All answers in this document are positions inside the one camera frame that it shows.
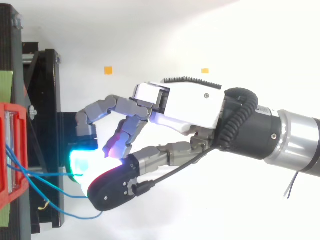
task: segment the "blue wire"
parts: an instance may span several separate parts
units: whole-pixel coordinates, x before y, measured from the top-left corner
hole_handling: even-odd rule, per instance
[[[17,171],[17,172],[22,172],[19,168],[16,168],[16,167],[14,167],[14,166],[11,166],[10,164],[7,164],[7,166],[8,166],[10,169],[13,169],[13,170],[15,170],[15,171]],[[60,193],[66,195],[66,196],[69,197],[69,198],[72,198],[72,199],[87,199],[87,198],[88,198],[87,196],[74,196],[74,195],[70,195],[70,194],[66,193],[65,191],[63,191],[61,188],[53,185],[51,182],[49,182],[49,181],[47,181],[47,180],[44,180],[44,179],[42,179],[42,178],[39,177],[39,176],[33,175],[32,177],[38,179],[39,181],[45,183],[45,184],[48,185],[49,187],[51,187],[51,188],[59,191]]]
[[[7,167],[10,169],[13,169],[15,171],[21,172],[19,168],[16,168],[10,164],[7,164]],[[39,176],[39,177],[58,177],[58,176],[83,176],[83,174],[72,174],[72,173],[64,173],[64,172],[57,172],[57,173],[39,173],[34,171],[29,171],[26,168],[24,168],[27,174],[30,174],[32,176]]]
[[[15,164],[17,164],[19,166],[19,168],[21,169],[24,177],[28,180],[29,184],[33,187],[33,189],[47,202],[49,202],[49,205],[51,207],[53,207],[55,210],[57,210],[58,212],[76,218],[76,219],[80,219],[80,220],[91,220],[91,219],[96,219],[98,217],[100,217],[102,215],[103,212],[100,212],[97,216],[93,216],[93,217],[79,217],[70,213],[67,213],[65,211],[63,211],[61,208],[59,208],[58,206],[56,206],[54,203],[52,203],[49,198],[46,197],[46,195],[44,195],[44,193],[34,184],[34,182],[30,179],[30,177],[28,176],[27,172],[25,171],[24,167],[21,165],[21,163],[17,160],[17,157],[15,156],[15,154],[13,153],[13,151],[10,149],[10,147],[8,145],[6,145],[6,154],[9,156],[9,158],[11,158],[12,161],[15,162]]]
[[[41,181],[41,182],[43,182],[43,183],[47,184],[49,187],[51,187],[51,188],[53,188],[53,189],[55,189],[55,190],[59,191],[60,193],[62,193],[62,194],[64,194],[64,195],[66,195],[66,196],[67,196],[67,197],[69,197],[69,198],[72,198],[72,199],[87,199],[87,198],[88,198],[87,196],[74,196],[74,195],[70,195],[70,194],[66,193],[65,191],[63,191],[61,188],[59,188],[59,187],[57,187],[57,186],[53,185],[52,183],[50,183],[50,182],[48,182],[48,181],[46,181],[46,180],[42,179],[42,178],[41,178],[41,177],[39,177],[39,176],[33,176],[33,177],[34,177],[34,178],[36,178],[36,179],[38,179],[39,181]]]

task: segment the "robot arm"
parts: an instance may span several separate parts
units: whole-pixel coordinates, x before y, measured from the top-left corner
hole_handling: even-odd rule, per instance
[[[170,78],[138,85],[130,99],[112,95],[81,110],[76,115],[79,141],[96,147],[93,123],[111,111],[127,116],[103,148],[105,161],[117,158],[122,165],[97,176],[88,188],[94,207],[116,208],[213,149],[320,177],[319,120],[258,106],[257,96],[246,89],[220,89],[198,79]],[[190,142],[149,146],[130,154],[148,120],[194,136]],[[139,176],[164,165],[179,168],[160,180],[138,183]]]

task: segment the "green paper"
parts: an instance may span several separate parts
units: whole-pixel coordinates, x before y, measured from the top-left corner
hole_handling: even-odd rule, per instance
[[[7,204],[0,210],[0,228],[1,227],[7,228],[9,226],[9,219],[10,219],[10,204]]]
[[[13,71],[0,71],[0,103],[11,102]],[[0,209],[0,227],[8,227],[10,220],[10,204]]]
[[[10,103],[13,71],[0,71],[0,103]]]

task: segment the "glowing cyan light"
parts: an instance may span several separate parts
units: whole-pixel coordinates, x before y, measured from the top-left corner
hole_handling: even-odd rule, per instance
[[[88,195],[90,184],[100,175],[122,165],[119,159],[108,157],[101,149],[96,150],[73,150],[70,153],[70,168],[83,193]]]

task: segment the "white wall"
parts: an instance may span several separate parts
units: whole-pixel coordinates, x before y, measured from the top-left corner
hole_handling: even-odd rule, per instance
[[[317,0],[50,2],[9,1],[24,16],[23,40],[62,56],[64,112],[110,94],[130,97],[144,81],[186,75],[225,89],[248,88],[262,106],[320,118]],[[104,66],[113,66],[114,74],[104,75]],[[101,145],[121,118],[114,113],[98,124]],[[134,151],[183,139],[148,125]],[[293,175],[263,161],[212,152],[99,219],[66,217],[61,229],[44,224],[32,239],[319,239],[320,178],[299,175],[286,200]],[[67,192],[80,194],[78,185],[65,180]],[[88,200],[66,199],[65,209],[97,214]]]

